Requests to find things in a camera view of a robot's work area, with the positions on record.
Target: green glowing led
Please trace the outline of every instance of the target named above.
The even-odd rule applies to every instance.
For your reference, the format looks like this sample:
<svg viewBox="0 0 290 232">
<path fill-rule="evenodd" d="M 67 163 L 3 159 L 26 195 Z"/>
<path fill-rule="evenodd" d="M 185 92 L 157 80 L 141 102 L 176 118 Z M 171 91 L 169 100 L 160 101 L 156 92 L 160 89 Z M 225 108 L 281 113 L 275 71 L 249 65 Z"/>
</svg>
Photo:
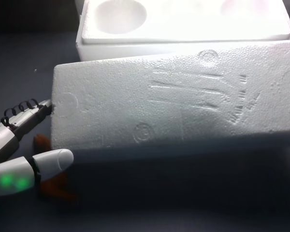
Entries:
<svg viewBox="0 0 290 232">
<path fill-rule="evenodd" d="M 29 186 L 29 181 L 26 178 L 19 178 L 15 184 L 19 190 L 26 189 Z"/>
<path fill-rule="evenodd" d="M 2 187 L 9 187 L 13 182 L 12 175 L 6 174 L 0 177 L 0 185 Z"/>
</svg>

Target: orange object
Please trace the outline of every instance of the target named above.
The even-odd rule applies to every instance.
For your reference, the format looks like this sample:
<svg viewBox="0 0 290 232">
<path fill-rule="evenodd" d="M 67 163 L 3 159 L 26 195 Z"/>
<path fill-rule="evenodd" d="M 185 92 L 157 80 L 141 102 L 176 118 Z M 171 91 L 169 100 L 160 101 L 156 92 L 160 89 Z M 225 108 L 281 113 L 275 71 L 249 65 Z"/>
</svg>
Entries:
<svg viewBox="0 0 290 232">
<path fill-rule="evenodd" d="M 37 134 L 33 138 L 33 147 L 36 154 L 47 152 L 51 150 L 50 140 L 43 134 Z M 53 178 L 45 180 L 40 183 L 40 192 L 44 196 L 60 198 L 68 201 L 77 201 L 77 196 L 68 192 L 65 188 L 67 186 L 67 175 L 62 172 Z"/>
</svg>

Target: robotic hand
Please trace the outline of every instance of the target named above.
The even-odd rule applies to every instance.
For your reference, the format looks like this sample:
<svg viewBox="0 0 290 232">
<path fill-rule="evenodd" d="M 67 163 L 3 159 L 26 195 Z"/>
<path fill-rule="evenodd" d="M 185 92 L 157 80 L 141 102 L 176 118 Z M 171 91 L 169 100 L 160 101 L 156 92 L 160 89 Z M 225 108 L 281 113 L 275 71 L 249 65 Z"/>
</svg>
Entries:
<svg viewBox="0 0 290 232">
<path fill-rule="evenodd" d="M 52 112 L 50 100 L 31 106 L 28 109 L 19 104 L 21 110 L 16 114 L 15 107 L 11 108 L 13 116 L 4 117 L 0 123 L 0 196 L 24 191 L 47 180 L 73 163 L 73 153 L 67 149 L 53 150 L 33 156 L 27 160 L 20 157 L 6 161 L 18 148 L 22 137 L 41 123 Z"/>
</svg>

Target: dark background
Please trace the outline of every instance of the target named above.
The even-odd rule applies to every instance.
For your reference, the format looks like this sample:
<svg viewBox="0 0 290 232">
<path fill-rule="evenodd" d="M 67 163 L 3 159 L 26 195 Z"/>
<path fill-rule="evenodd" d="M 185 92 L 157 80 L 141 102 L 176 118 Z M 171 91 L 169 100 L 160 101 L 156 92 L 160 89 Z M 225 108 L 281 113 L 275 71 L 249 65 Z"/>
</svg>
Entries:
<svg viewBox="0 0 290 232">
<path fill-rule="evenodd" d="M 51 97 L 53 68 L 78 62 L 73 0 L 0 1 L 0 118 Z M 13 158 L 33 154 L 37 133 Z M 0 197 L 0 232 L 290 232 L 290 148 L 73 165 L 78 203 L 30 189 Z"/>
</svg>

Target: dark table surface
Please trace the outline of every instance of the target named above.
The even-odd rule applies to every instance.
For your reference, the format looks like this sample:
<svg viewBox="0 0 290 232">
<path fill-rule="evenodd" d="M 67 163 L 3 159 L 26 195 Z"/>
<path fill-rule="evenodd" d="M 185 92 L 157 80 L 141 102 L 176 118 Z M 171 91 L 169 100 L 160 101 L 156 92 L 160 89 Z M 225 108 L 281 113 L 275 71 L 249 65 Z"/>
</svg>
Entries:
<svg viewBox="0 0 290 232">
<path fill-rule="evenodd" d="M 53 68 L 78 62 L 75 32 L 0 35 L 0 118 L 20 101 L 51 97 Z M 13 158 L 33 154 L 37 133 Z M 36 189 L 0 198 L 0 232 L 290 232 L 290 148 L 74 165 L 78 203 Z"/>
</svg>

